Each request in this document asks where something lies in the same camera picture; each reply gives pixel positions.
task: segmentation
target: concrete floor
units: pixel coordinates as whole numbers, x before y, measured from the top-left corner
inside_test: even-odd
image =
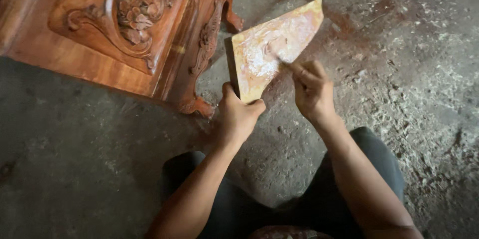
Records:
[[[235,0],[246,27],[310,0]],[[394,151],[406,207],[425,238],[479,238],[479,0],[323,0],[326,30],[303,59],[335,81],[348,128]],[[221,38],[228,36],[222,32]],[[222,47],[198,81],[212,103],[229,79]],[[294,104],[290,77],[228,176],[275,206],[308,186],[325,148]],[[160,207],[161,166],[207,151],[204,119],[0,61],[3,238],[137,238]]]

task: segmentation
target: carved floral motif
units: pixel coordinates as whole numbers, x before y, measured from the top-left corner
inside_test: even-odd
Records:
[[[215,53],[217,38],[219,33],[219,26],[221,23],[221,13],[223,10],[223,3],[221,0],[214,0],[214,10],[213,15],[203,27],[200,33],[200,51],[196,58],[195,65],[190,67],[189,71],[192,75],[197,75],[203,71],[207,64],[208,60]]]
[[[165,9],[173,6],[173,1],[105,0],[101,6],[93,3],[85,8],[69,10],[67,25],[70,31],[80,30],[85,23],[93,25],[119,50],[129,56],[145,59],[147,67],[152,69],[154,55],[151,54],[151,28],[161,19]]]

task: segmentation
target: wooden leg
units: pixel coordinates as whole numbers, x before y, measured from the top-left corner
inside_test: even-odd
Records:
[[[215,108],[203,100],[201,97],[195,96],[195,98],[188,102],[176,105],[177,110],[183,114],[192,114],[195,111],[198,111],[203,117],[207,119],[212,119],[215,114]]]
[[[230,33],[238,33],[243,29],[244,20],[233,12],[233,0],[226,0],[223,10],[223,21]]]

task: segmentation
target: forearm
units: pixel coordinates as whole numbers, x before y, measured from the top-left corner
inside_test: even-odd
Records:
[[[335,180],[358,224],[366,230],[413,226],[396,194],[383,180],[336,116],[314,124],[332,159]]]
[[[206,225],[219,184],[240,146],[220,142],[165,202],[147,238],[196,238]]]

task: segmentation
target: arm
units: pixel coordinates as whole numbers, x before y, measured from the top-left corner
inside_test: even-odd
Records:
[[[246,105],[229,83],[219,103],[221,131],[216,146],[165,202],[147,238],[196,238],[205,227],[226,169],[266,109],[262,100]]]
[[[422,238],[396,194],[336,115],[333,83],[317,62],[291,65],[296,105],[313,124],[331,156],[339,191],[367,238]]]

